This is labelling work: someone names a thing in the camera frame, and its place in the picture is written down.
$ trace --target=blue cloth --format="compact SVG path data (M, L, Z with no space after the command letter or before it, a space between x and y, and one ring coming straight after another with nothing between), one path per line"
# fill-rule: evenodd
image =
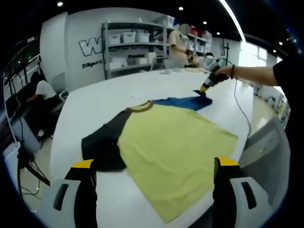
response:
M154 103L157 105L175 106L197 111L212 104L212 100L203 96L191 96L185 98L169 97L167 99L155 100Z

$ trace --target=bracelet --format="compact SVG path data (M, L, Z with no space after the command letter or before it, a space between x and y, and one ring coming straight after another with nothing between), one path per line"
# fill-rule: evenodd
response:
M231 79L233 79L234 67L235 67L235 65L232 65L231 74L230 74Z

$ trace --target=ceiling light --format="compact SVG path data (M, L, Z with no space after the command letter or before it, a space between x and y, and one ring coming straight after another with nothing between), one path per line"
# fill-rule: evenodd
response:
M244 33L243 33L243 31L242 31L242 28L241 28L241 26L239 25L239 22L238 22L236 16L234 15L232 9L229 7L229 5L226 3L225 0L219 0L219 2L223 5L223 7L225 8L225 10L226 10L227 13L229 14L229 16L232 18L232 20L233 20L235 26L237 27L238 32L239 32L239 34L240 34L240 36L241 36L241 38L242 38L242 41L243 41L243 42L246 42Z

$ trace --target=black sleeve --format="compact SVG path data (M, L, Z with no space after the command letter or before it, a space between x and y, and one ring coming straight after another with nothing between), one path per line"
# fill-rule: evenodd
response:
M289 56L274 65L273 71L278 84L281 86L290 107L295 105L295 93L302 84L304 55Z

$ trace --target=white table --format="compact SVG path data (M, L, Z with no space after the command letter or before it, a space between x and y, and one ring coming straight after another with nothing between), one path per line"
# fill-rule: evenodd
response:
M50 172L53 179L64 178L70 167L82 160L81 139L110 121L123 109L147 100L167 97L196 96L208 74L159 74L159 71L122 76L80 88L70 93L61 111L51 150ZM219 126L237 135L232 155L239 160L243 151L248 123L234 99L235 79L226 80L207 91L212 105L198 111ZM253 88L237 82L237 100L252 118ZM196 221L213 203L212 189L172 222L165 224L134 183L127 170L97 173L98 227L119 228L185 228Z

